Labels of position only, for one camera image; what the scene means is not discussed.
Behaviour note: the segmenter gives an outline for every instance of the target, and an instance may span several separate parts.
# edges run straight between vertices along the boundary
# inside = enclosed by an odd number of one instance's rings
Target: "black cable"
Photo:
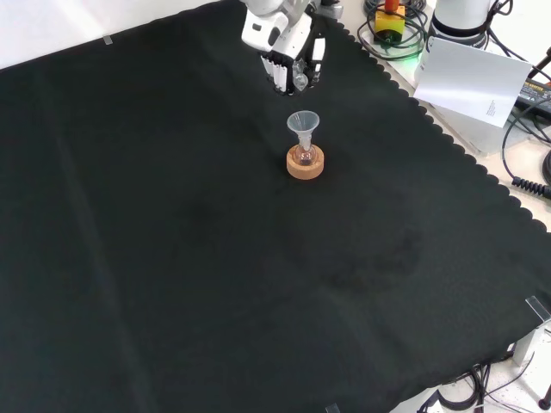
[[[486,364],[489,365],[489,364],[501,363],[502,361],[509,360],[510,358],[512,358],[513,355],[515,355],[514,351],[507,350],[503,354],[503,356],[501,356],[500,358],[490,359],[490,360],[486,361]],[[465,372],[464,374],[462,374],[461,376],[459,376],[459,377],[457,377],[453,380],[442,383],[442,385],[453,385],[454,383],[457,383],[458,381],[463,380],[463,379],[465,379],[466,377],[468,377],[470,375],[471,375],[471,370],[469,370],[468,372]]]
[[[452,402],[445,398],[440,391],[437,391],[438,393],[438,401],[440,404],[450,410],[453,411],[461,411],[461,410],[467,410],[471,407],[473,407],[477,400],[480,398],[480,377],[476,372],[476,367],[473,367],[471,371],[469,372],[469,375],[471,379],[473,380],[473,394],[466,400],[460,401],[460,402]]]
[[[429,17],[423,12],[424,6],[426,5],[426,0],[410,0],[410,4],[413,4],[412,6],[406,7],[406,15],[401,15],[399,13],[393,12],[393,11],[387,11],[384,10],[384,5],[379,5],[378,1],[376,0],[365,0],[364,1],[364,11],[367,15],[367,20],[365,23],[363,23],[357,31],[357,37],[362,46],[370,52],[375,57],[387,60],[387,61],[395,61],[395,60],[403,60],[408,59],[411,57],[418,56],[423,51],[423,44],[427,40],[427,32],[424,29],[424,25],[429,20]],[[388,39],[384,39],[380,37],[374,30],[372,26],[372,21],[375,19],[375,15],[377,11],[382,11],[384,13],[387,13],[389,15],[396,15],[406,21],[406,26],[410,28],[414,28],[413,34],[408,37],[405,40],[400,41],[390,41]],[[396,48],[396,49],[409,49],[416,47],[417,50],[415,52],[411,53],[405,53],[400,56],[384,56],[379,51],[373,48],[367,41],[365,41],[362,37],[362,29],[365,27],[368,27],[369,31],[373,35],[374,40],[379,40],[382,42],[382,47],[386,48]],[[408,44],[408,42],[414,38],[417,38],[417,40],[413,43]]]
[[[534,119],[534,120],[533,120],[534,126],[536,126],[536,122],[537,122],[537,120]],[[542,135],[543,135],[543,136],[538,135],[534,130],[532,130],[528,125],[526,125],[526,124],[523,122],[522,119],[518,118],[518,123],[520,123],[522,127],[520,127],[519,125],[515,124],[515,128],[517,128],[517,129],[523,131],[524,133],[528,133],[528,134],[534,136],[534,138],[536,138],[537,140],[539,140],[540,142],[542,142],[542,143],[544,143],[544,144],[551,144],[551,139],[549,138],[549,136],[548,136],[542,129],[540,129],[541,126],[540,126],[539,123],[538,123],[538,125],[536,126],[536,128],[537,128],[539,131],[542,132]]]
[[[520,59],[522,60],[523,62],[528,62],[528,60],[526,60],[525,58],[523,58],[522,56],[516,54],[515,52],[513,52],[509,47],[507,47],[506,45],[504,45],[501,40],[498,39],[498,36],[496,36],[496,34],[493,32],[493,30],[491,28],[488,28],[488,34],[490,35],[490,37],[492,37],[492,40],[493,42],[498,45],[501,50],[504,51],[504,53],[510,57],[511,55],[515,56],[517,59]],[[542,74],[544,77],[546,77],[550,82],[551,82],[551,76],[549,76],[546,72],[544,72],[543,70],[541,70],[539,67],[535,67],[534,65],[532,65],[532,69],[537,71],[538,73]]]
[[[551,151],[543,160],[542,173],[545,182],[547,182],[548,185],[551,185]]]
[[[537,116],[534,115],[532,122],[534,123],[534,126],[536,127],[536,129],[540,131],[540,133],[544,137],[544,141],[547,142],[548,144],[551,144],[551,139],[549,139],[549,136],[543,130],[542,126],[540,125],[540,122],[537,120]]]
[[[490,44],[490,36],[488,33],[486,33],[486,43],[484,44],[484,50],[488,48],[488,45]]]
[[[465,379],[466,377],[471,377],[471,379],[473,380],[473,386],[472,386],[473,394],[471,395],[470,398],[468,398],[466,400],[463,400],[462,402],[451,402],[451,401],[447,400],[446,398],[444,398],[442,396],[442,393],[440,393],[438,391],[437,392],[438,393],[438,400],[440,401],[442,406],[444,406],[444,407],[446,407],[450,410],[460,411],[460,410],[467,410],[467,409],[471,408],[474,404],[476,404],[476,405],[484,404],[484,399],[486,397],[489,397],[494,402],[506,406],[507,409],[509,409],[509,410],[513,410],[516,413],[523,413],[520,410],[517,410],[517,409],[514,409],[513,407],[508,406],[507,404],[503,404],[502,402],[500,402],[499,400],[494,398],[492,396],[492,394],[494,392],[498,391],[498,390],[501,390],[501,389],[505,388],[506,386],[510,385],[511,383],[514,383],[518,379],[520,379],[520,377],[522,377],[522,375],[526,372],[526,370],[528,370],[528,367],[530,366],[531,362],[534,360],[534,355],[535,355],[535,353],[532,354],[532,357],[530,358],[528,364],[524,367],[524,369],[520,372],[520,374],[518,374],[518,376],[516,376],[513,380],[505,383],[504,385],[501,385],[500,387],[498,387],[498,388],[496,388],[492,391],[489,391],[489,392],[488,392],[487,388],[488,388],[488,383],[490,381],[490,372],[492,370],[492,363],[488,362],[487,364],[484,364],[484,365],[481,365],[481,364],[475,365],[468,373],[465,373],[465,374],[461,375],[460,377],[458,377],[457,379],[455,379],[451,382],[444,383],[445,385],[446,384],[451,384],[451,383],[455,383],[455,382],[457,382],[461,379]],[[508,358],[510,358],[510,357],[506,356],[504,359],[502,359],[500,361],[507,360]],[[421,406],[421,409],[419,409],[419,412],[421,412],[421,413],[423,412],[423,407],[424,406]],[[475,409],[475,411],[483,413],[484,407],[483,406],[477,407]]]
[[[509,9],[507,11],[501,11],[503,7],[505,7],[507,4],[509,4]],[[490,12],[494,15],[510,15],[513,11],[513,0],[505,0],[503,3],[500,3],[499,0],[496,0],[492,7],[490,8]]]
[[[428,413],[429,412],[429,402],[430,399],[421,404],[421,407],[419,407],[419,410],[417,410],[417,413]]]
[[[547,185],[542,185],[537,182],[527,181],[523,178],[520,178],[518,176],[514,176],[511,170],[509,169],[509,166],[507,165],[507,161],[505,159],[505,145],[507,144],[507,138],[509,138],[509,133],[511,133],[511,129],[517,124],[519,121],[519,118],[522,118],[525,116],[530,110],[533,108],[536,108],[540,105],[542,105],[545,102],[551,101],[551,97],[548,97],[547,99],[542,99],[539,102],[534,102],[530,106],[528,106],[520,115],[512,114],[515,117],[515,120],[512,121],[511,125],[507,129],[507,132],[505,133],[505,136],[503,137],[503,144],[501,145],[501,160],[503,161],[503,166],[505,167],[505,170],[509,174],[511,178],[513,178],[512,184],[515,187],[519,187],[521,189],[524,189],[528,192],[531,192],[532,194],[543,196],[544,198],[551,200],[551,187]]]

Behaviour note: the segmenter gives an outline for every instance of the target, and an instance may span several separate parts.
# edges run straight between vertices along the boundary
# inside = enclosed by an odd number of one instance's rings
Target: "red cap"
[[[399,6],[399,0],[385,0],[385,10],[396,11]]]

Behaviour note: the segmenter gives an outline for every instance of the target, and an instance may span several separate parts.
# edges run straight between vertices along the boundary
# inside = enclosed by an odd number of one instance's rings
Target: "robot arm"
[[[300,93],[318,82],[325,54],[321,15],[339,18],[338,0],[243,0],[241,39],[256,48],[275,91]]]

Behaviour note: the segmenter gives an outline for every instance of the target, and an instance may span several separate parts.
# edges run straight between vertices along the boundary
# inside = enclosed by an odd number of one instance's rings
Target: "yellow device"
[[[394,13],[398,15],[390,15],[385,13],[384,10],[377,10],[375,13],[375,32],[384,41],[397,43],[402,40],[406,27],[406,7],[400,5]],[[382,42],[381,39],[376,37],[375,41]]]

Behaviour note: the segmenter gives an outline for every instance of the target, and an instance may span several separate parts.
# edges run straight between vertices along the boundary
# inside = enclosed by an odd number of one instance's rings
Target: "power cord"
[[[514,406],[512,404],[502,403],[502,402],[498,401],[496,398],[494,398],[492,396],[492,394],[495,393],[498,390],[504,389],[508,385],[510,385],[510,384],[514,383],[515,381],[517,381],[518,379],[520,379],[523,376],[523,374],[526,372],[526,370],[528,370],[528,367],[530,366],[530,364],[534,360],[534,355],[535,355],[535,353],[532,354],[532,356],[530,357],[529,362],[526,364],[526,366],[523,368],[523,370],[513,380],[505,383],[504,385],[501,385],[501,386],[497,387],[496,389],[494,389],[492,391],[487,390],[488,383],[490,381],[490,372],[492,370],[492,363],[489,362],[489,363],[486,363],[486,364],[475,365],[473,368],[471,368],[471,370],[468,373],[465,373],[465,374],[461,375],[460,377],[458,377],[457,379],[454,379],[453,381],[450,381],[448,383],[444,383],[444,385],[454,384],[454,383],[456,383],[456,382],[458,382],[462,379],[466,379],[467,377],[470,377],[473,380],[473,386],[472,386],[473,394],[471,395],[470,398],[468,398],[466,400],[463,400],[461,402],[451,402],[448,399],[446,399],[440,391],[438,391],[437,392],[438,400],[439,400],[439,402],[442,406],[444,406],[444,407],[446,407],[450,410],[454,410],[454,411],[475,410],[475,411],[483,412],[484,411],[484,406],[486,404],[493,404],[492,402],[485,401],[485,398],[489,397],[494,402],[496,402],[497,404],[500,404],[500,405],[504,406],[505,408],[507,408],[511,411],[514,411],[516,413],[523,413],[520,410],[526,410],[525,408],[519,407],[519,406]],[[500,361],[507,360],[509,357],[510,356],[507,355],[504,359],[501,359]],[[426,410],[424,410],[424,407],[425,406],[421,407],[420,412],[424,412],[424,413],[426,412]]]
[[[545,182],[547,182],[548,185],[551,185],[551,151],[543,160],[542,173]]]
[[[509,8],[507,9],[507,11],[501,11],[501,9],[504,8],[507,4],[509,4]],[[492,17],[494,17],[495,15],[510,15],[512,11],[513,0],[505,0],[502,3],[500,3],[499,0],[496,0],[490,8],[490,13],[492,14]]]
[[[493,42],[499,46],[499,48],[501,50],[503,50],[503,52],[505,53],[505,55],[507,55],[508,57],[511,57],[514,56],[516,57],[517,59],[520,59],[522,60],[523,62],[528,62],[528,60],[526,60],[525,58],[523,58],[522,56],[518,55],[517,53],[513,52],[509,47],[507,47],[506,45],[504,45],[501,40],[498,39],[498,36],[496,36],[496,34],[493,32],[492,28],[488,28],[488,34],[489,36],[492,38]],[[546,72],[544,72],[542,69],[540,69],[539,67],[535,67],[534,65],[532,65],[532,69],[537,71],[538,73],[542,74],[544,77],[546,77],[550,82],[551,82],[551,76],[549,76]]]
[[[401,15],[393,11],[384,10],[384,5],[380,4],[379,0],[364,0],[363,10],[366,14],[367,20],[358,28],[357,37],[362,46],[378,59],[386,61],[403,60],[418,56],[423,51],[423,46],[428,36],[426,30],[424,29],[424,25],[429,20],[429,17],[423,12],[424,8],[426,7],[426,0],[407,0],[403,2],[402,5],[406,7],[406,15]],[[406,26],[409,28],[413,28],[413,34],[407,39],[400,41],[391,41],[380,37],[375,32],[372,24],[375,20],[375,15],[377,11],[382,11],[389,15],[396,15],[399,18],[405,20]],[[379,40],[382,42],[383,49],[411,49],[415,47],[415,52],[405,53],[399,56],[388,56],[381,54],[380,51],[376,50],[373,46],[371,46],[367,41],[363,39],[362,29],[366,26],[373,35],[374,40]]]
[[[519,114],[512,114],[515,118],[514,121],[509,125],[509,128],[507,129],[507,132],[505,133],[505,136],[503,138],[503,144],[501,145],[501,160],[503,161],[503,166],[505,167],[505,170],[510,175],[510,177],[513,179],[513,186],[524,189],[525,191],[531,192],[532,194],[543,196],[544,198],[547,198],[548,200],[551,200],[551,187],[547,185],[543,185],[537,182],[532,182],[525,180],[523,178],[520,178],[518,176],[514,176],[511,170],[509,169],[509,165],[507,165],[507,161],[505,159],[505,146],[507,144],[507,138],[509,138],[509,133],[511,133],[511,129],[517,124],[517,122],[520,121],[520,118],[525,116],[530,110],[533,108],[537,108],[538,106],[542,105],[545,102],[550,102],[551,97],[548,97],[547,99],[541,99],[539,102],[534,102],[530,106],[528,106],[524,111]],[[549,140],[549,137],[544,133],[544,136],[535,136],[541,140],[541,142],[551,144],[551,140]]]

